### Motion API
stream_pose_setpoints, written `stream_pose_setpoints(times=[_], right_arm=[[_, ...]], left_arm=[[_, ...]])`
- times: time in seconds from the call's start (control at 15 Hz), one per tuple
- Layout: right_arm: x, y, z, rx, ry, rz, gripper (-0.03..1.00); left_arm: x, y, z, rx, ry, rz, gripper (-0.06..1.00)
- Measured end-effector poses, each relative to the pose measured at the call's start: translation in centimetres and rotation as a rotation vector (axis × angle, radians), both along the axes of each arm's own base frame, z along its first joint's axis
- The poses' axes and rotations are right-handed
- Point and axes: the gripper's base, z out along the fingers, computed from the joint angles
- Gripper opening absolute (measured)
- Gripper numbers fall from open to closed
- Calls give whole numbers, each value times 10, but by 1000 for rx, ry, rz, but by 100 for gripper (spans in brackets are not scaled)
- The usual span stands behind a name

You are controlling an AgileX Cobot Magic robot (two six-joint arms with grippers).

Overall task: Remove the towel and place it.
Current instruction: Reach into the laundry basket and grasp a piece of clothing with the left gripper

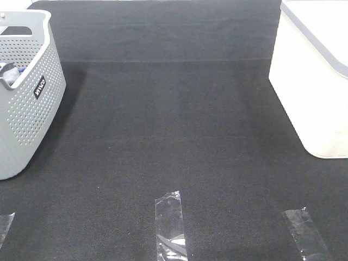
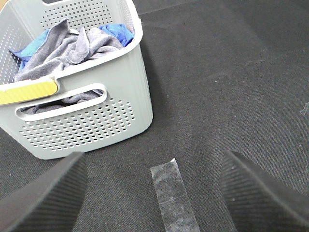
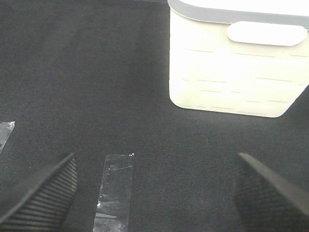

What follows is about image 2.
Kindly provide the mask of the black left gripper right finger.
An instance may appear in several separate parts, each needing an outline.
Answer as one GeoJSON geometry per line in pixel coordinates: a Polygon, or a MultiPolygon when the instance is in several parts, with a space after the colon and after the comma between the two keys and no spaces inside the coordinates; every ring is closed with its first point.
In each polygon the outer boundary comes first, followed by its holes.
{"type": "Polygon", "coordinates": [[[221,192],[239,232],[307,232],[309,199],[236,151],[225,151],[221,192]]]}

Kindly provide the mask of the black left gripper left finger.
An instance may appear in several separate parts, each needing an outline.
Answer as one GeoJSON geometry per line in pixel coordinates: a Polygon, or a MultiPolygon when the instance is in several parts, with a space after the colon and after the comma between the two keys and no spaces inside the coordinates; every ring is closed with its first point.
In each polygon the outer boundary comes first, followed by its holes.
{"type": "Polygon", "coordinates": [[[0,201],[2,232],[70,232],[87,187],[83,152],[73,152],[0,201]]]}

